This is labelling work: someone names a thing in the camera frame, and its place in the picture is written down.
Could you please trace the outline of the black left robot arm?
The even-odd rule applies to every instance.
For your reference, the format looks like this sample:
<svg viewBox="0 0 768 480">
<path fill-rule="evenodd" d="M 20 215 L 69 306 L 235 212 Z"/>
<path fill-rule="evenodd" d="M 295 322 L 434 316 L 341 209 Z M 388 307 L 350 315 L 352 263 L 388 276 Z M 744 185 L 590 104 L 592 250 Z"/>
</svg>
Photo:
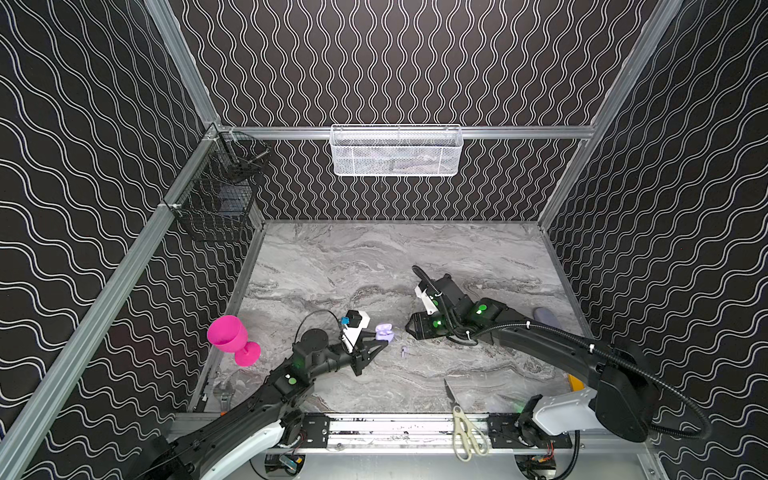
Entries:
<svg viewBox="0 0 768 480">
<path fill-rule="evenodd" d="M 207 425 L 168 443 L 133 479 L 224 479 L 257 454 L 277 445 L 316 379 L 349 367 L 359 376 L 387 346 L 364 331 L 351 350 L 331 344 L 321 329 L 306 331 L 292 353 L 246 400 Z"/>
</svg>

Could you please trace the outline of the purple earbud charging case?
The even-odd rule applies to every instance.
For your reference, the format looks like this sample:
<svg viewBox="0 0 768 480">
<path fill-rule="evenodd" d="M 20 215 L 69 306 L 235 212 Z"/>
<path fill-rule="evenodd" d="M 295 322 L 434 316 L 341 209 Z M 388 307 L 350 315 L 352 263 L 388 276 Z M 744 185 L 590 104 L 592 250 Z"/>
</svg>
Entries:
<svg viewBox="0 0 768 480">
<path fill-rule="evenodd" d="M 375 327 L 375 339 L 377 341 L 391 342 L 394 339 L 392 324 L 379 324 Z"/>
</svg>

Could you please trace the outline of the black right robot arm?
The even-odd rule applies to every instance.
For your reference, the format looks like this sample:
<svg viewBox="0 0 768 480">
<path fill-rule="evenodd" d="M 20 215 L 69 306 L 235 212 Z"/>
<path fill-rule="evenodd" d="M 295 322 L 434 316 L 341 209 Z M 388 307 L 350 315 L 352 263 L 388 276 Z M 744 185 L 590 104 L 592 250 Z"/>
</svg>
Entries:
<svg viewBox="0 0 768 480">
<path fill-rule="evenodd" d="M 521 351 L 581 381 L 594 392 L 586 411 L 576 416 L 576 429 L 590 423 L 632 442 L 656 432 L 680 439 L 705 440 L 712 424 L 692 399 L 648 372 L 644 355 L 634 344 L 617 346 L 588 339 L 525 316 L 506 304 L 483 297 L 472 300 L 445 274 L 431 278 L 412 268 L 415 289 L 424 311 L 411 315 L 407 332 L 417 340 L 445 338 L 475 347 L 482 342 Z M 654 422 L 664 392 L 677 398 L 699 420 L 697 427 L 675 429 Z"/>
</svg>

